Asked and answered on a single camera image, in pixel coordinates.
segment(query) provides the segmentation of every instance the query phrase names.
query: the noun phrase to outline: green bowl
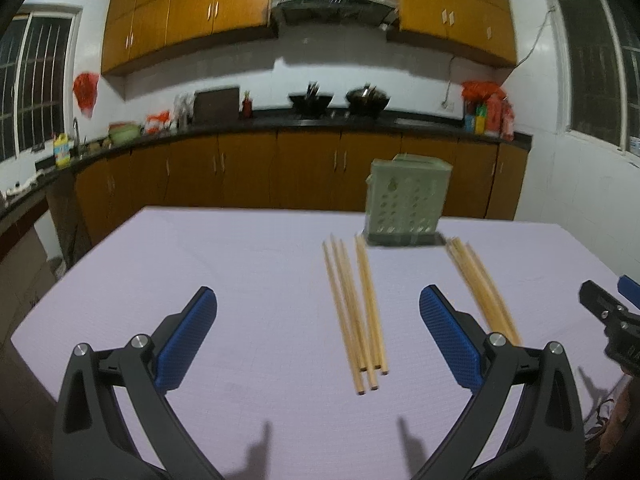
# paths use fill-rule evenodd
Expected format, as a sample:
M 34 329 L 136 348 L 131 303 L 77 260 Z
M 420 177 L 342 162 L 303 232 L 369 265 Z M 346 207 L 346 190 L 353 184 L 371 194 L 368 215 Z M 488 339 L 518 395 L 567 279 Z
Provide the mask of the green bowl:
M 124 126 L 118 126 L 112 128 L 109 131 L 109 138 L 113 141 L 115 146 L 129 142 L 140 136 L 139 124 L 125 124 Z

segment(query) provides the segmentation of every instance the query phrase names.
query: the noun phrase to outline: yellow bottle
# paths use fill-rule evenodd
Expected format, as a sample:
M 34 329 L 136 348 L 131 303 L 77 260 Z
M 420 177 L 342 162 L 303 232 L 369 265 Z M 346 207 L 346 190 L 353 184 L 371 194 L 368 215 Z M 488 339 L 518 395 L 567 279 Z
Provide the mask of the yellow bottle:
M 66 134 L 59 134 L 53 140 L 53 155 L 56 157 L 56 167 L 62 168 L 71 161 L 69 153 L 69 138 Z

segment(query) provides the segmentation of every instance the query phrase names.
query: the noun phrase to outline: metal screw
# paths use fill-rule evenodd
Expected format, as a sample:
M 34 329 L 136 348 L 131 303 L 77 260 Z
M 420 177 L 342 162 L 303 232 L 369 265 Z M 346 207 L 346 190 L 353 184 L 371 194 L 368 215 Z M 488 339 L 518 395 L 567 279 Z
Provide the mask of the metal screw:
M 562 348 L 562 345 L 558 341 L 552 341 L 549 343 L 549 350 L 551 350 L 552 354 L 556 355 L 560 355 L 564 352 L 564 348 Z
M 504 346 L 506 342 L 507 338 L 499 332 L 494 332 L 489 336 L 489 343 L 493 346 Z
M 131 340 L 133 348 L 144 348 L 149 342 L 149 338 L 144 334 L 138 334 Z
M 89 345 L 87 345 L 86 343 L 80 343 L 79 345 L 76 345 L 76 347 L 74 348 L 74 354 L 77 355 L 78 357 L 86 354 L 88 351 L 89 351 Z

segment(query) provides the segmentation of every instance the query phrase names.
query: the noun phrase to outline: green plastic basket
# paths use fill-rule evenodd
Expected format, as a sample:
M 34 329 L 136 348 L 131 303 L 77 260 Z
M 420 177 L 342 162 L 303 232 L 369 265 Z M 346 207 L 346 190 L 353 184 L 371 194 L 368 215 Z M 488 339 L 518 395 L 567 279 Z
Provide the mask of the green plastic basket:
M 450 175 L 450 164 L 430 156 L 401 154 L 394 160 L 374 160 L 367 179 L 367 242 L 439 244 L 442 237 L 436 228 Z

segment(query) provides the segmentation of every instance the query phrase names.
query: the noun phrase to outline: table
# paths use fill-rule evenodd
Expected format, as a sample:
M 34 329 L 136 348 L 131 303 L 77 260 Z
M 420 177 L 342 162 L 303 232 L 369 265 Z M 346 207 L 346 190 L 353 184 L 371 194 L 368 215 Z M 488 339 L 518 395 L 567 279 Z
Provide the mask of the table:
M 228 480 L 409 478 L 470 397 L 420 319 L 420 291 L 435 283 L 487 327 L 444 248 L 369 248 L 390 372 L 378 391 L 357 396 L 321 243 L 331 233 L 344 238 L 355 263 L 351 240 L 363 225 L 361 214 L 146 208 L 74 266 L 12 342 L 57 398 L 76 343 L 123 346 L 210 286 L 218 317 L 167 398 Z M 591 279 L 628 304 L 615 292 L 617 277 L 557 225 L 445 218 L 439 229 L 476 249 L 525 346 L 564 345 L 586 417 L 621 373 L 578 289 Z M 520 389 L 478 463 L 496 453 Z M 142 457 L 159 465 L 117 390 Z

